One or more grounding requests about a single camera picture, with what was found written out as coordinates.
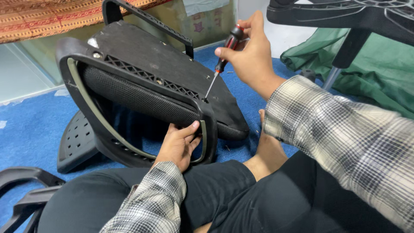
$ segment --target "plaid sleeve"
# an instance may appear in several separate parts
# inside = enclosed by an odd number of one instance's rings
[[[100,232],[178,232],[180,205],[186,191],[178,167],[172,162],[159,162],[140,184],[132,187],[118,213]]]
[[[264,130],[313,157],[342,187],[414,232],[414,121],[333,96],[298,75],[272,94]]]

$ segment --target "screwdriver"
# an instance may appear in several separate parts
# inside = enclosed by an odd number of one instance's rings
[[[243,31],[244,31],[244,28],[236,24],[235,27],[230,31],[230,35],[226,39],[226,42],[224,43],[224,47],[235,50],[237,44],[243,39]],[[214,70],[216,72],[214,73],[213,81],[211,82],[210,87],[208,88],[206,97],[203,99],[203,102],[206,102],[208,93],[210,93],[210,90],[211,90],[211,87],[213,86],[214,81],[216,80],[217,76],[224,71],[224,67],[227,65],[227,62],[228,62],[227,60],[219,58],[217,65],[214,67]]]

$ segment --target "orange patterned fabric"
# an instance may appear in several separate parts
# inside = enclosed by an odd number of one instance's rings
[[[145,10],[170,0],[127,1]],[[0,0],[0,44],[101,23],[101,6],[102,0]]]

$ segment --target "black mesh fabric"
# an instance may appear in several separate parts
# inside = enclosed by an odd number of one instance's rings
[[[200,120],[197,112],[117,75],[85,64],[79,65],[78,68],[86,86],[106,99],[133,111],[180,126],[189,126],[195,120]],[[224,140],[243,140],[248,134],[219,121],[217,128],[218,138]]]

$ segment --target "red and black screwdriver handle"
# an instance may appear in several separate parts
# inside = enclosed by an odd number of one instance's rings
[[[230,35],[226,39],[224,47],[235,50],[237,44],[243,39],[243,31],[244,28],[236,24],[235,27],[230,31]],[[227,65],[227,62],[227,60],[219,58],[219,62],[217,63],[216,67],[214,67],[214,69],[219,73],[223,72],[224,67]]]

